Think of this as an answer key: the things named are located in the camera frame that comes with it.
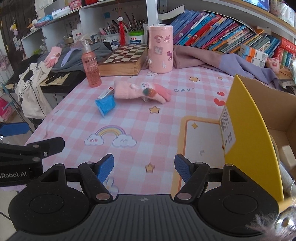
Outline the pink glove on clothes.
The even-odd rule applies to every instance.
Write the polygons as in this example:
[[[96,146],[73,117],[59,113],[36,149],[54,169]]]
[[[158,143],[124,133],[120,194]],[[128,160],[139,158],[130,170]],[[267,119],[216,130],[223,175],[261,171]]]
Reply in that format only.
[[[62,48],[57,46],[52,47],[50,53],[44,60],[44,65],[47,68],[53,67],[58,62],[61,52],[62,52]]]

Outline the pink spray bottle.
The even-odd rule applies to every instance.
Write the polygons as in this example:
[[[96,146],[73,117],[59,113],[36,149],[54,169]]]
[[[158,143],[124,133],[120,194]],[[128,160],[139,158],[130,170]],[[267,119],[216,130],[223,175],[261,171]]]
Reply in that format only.
[[[90,46],[92,41],[88,39],[85,35],[81,37],[79,41],[82,44],[81,59],[88,80],[88,84],[90,87],[98,87],[102,83],[102,81],[100,78],[96,55],[92,51]]]

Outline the white green jar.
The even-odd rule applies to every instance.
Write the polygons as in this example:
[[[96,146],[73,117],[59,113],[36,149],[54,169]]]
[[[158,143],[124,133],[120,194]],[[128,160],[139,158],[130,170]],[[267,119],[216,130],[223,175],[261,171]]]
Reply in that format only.
[[[144,30],[130,31],[128,34],[129,44],[144,43]]]

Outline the grey folded clothes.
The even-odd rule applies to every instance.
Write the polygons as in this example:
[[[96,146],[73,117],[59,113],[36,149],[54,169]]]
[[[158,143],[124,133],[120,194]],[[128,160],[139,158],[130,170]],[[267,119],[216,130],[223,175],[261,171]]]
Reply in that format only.
[[[82,63],[82,50],[74,51],[69,58],[68,62],[64,67],[61,67],[61,62],[65,55],[69,52],[70,47],[62,48],[61,55],[58,62],[52,67],[51,72],[60,73],[60,72],[72,72],[72,71],[82,71],[84,72],[84,67]],[[97,62],[103,61],[108,55],[111,54],[111,49],[107,47],[103,42],[97,42],[91,45],[92,51],[96,55]]]

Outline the black keyboard piano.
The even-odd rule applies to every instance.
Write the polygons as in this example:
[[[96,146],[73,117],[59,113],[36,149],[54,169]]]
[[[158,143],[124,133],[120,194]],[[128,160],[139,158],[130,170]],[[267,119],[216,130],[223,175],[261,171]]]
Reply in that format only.
[[[67,95],[85,78],[86,75],[82,71],[50,73],[49,77],[40,84],[40,87],[44,93]]]

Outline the pink checked tablecloth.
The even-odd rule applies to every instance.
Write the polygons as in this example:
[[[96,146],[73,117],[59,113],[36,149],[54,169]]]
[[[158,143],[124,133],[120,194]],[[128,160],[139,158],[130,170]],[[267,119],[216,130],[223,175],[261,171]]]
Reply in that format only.
[[[171,100],[160,104],[141,98],[120,99],[114,109],[102,115],[95,99],[116,80],[158,83],[171,91]],[[77,167],[111,153],[114,168],[104,184],[113,195],[169,193],[182,118],[194,115],[217,120],[232,82],[232,76],[203,67],[104,77],[96,88],[84,80],[46,117],[29,143],[64,139],[63,151],[46,158],[44,169],[56,163]]]

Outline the white tote bag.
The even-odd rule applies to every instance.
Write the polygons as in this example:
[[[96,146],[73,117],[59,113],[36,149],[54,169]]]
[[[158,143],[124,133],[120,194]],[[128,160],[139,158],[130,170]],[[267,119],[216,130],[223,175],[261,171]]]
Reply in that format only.
[[[32,63],[19,76],[15,93],[25,117],[43,120],[53,110],[40,86],[50,71],[51,68],[48,68],[44,62]]]

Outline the wooden chess box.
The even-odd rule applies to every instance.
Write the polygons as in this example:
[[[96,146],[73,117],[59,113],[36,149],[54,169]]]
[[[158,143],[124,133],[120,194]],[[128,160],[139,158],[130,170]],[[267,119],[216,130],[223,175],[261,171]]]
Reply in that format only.
[[[119,47],[98,63],[100,76],[138,75],[147,59],[147,44]]]

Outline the purple hairbrush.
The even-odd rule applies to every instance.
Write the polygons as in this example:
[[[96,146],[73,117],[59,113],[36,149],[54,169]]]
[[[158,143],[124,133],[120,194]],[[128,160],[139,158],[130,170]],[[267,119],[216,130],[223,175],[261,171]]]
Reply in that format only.
[[[71,48],[70,50],[69,50],[69,52],[65,55],[65,57],[63,58],[63,60],[62,60],[62,62],[61,62],[61,67],[64,67],[65,66],[65,64],[68,62],[68,60],[69,60],[69,58],[71,57],[71,55],[72,55],[72,53],[74,52],[74,51],[80,51],[81,50],[81,48]]]

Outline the pen holder with pens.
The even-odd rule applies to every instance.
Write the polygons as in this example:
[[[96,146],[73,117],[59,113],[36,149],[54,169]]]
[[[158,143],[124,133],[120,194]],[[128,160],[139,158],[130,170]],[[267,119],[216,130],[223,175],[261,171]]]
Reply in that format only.
[[[130,31],[144,30],[144,25],[147,23],[145,19],[136,19],[133,13],[124,12],[123,24],[125,27],[125,40],[129,44],[128,34]],[[119,22],[111,20],[106,22],[106,26],[99,29],[100,39],[102,42],[109,42],[112,45],[119,45]]]

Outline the small white red box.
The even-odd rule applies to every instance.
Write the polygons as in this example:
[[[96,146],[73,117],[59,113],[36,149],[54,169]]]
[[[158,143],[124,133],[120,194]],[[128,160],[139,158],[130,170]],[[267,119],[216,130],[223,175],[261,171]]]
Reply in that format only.
[[[98,97],[97,99],[104,99],[105,97],[109,95],[114,95],[114,87],[110,86],[106,90],[104,90]]]

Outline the pink purple sweater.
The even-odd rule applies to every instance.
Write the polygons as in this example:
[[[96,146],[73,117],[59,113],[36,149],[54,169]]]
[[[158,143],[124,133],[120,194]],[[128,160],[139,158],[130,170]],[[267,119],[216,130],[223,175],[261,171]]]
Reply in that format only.
[[[210,50],[175,45],[173,66],[176,69],[202,66],[230,76],[241,75],[255,78],[265,84],[273,84],[278,90],[281,89],[276,74],[270,68],[255,66],[236,54],[221,54]]]

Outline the yellow cardboard box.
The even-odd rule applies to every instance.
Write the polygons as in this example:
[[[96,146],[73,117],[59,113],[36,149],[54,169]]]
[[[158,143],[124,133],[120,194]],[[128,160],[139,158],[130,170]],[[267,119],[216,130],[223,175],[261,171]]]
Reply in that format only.
[[[284,200],[280,150],[295,158],[295,95],[240,75],[219,120],[225,163],[234,164],[276,201]]]

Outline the red tassel ornament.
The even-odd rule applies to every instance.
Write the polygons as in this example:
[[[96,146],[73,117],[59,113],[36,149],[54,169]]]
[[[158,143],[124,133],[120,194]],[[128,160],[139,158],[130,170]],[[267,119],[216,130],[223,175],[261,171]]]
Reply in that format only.
[[[119,22],[119,44],[121,46],[124,46],[126,45],[126,40],[125,40],[125,27],[123,24],[123,17],[119,16],[117,20]]]

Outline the row of leaning books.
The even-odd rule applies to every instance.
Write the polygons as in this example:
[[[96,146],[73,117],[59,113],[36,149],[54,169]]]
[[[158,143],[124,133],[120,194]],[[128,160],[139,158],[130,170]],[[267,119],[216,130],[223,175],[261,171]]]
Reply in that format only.
[[[185,10],[171,22],[173,44],[218,51],[223,54],[238,53],[241,45],[266,53],[272,57],[280,40],[248,26],[235,18],[210,11]]]

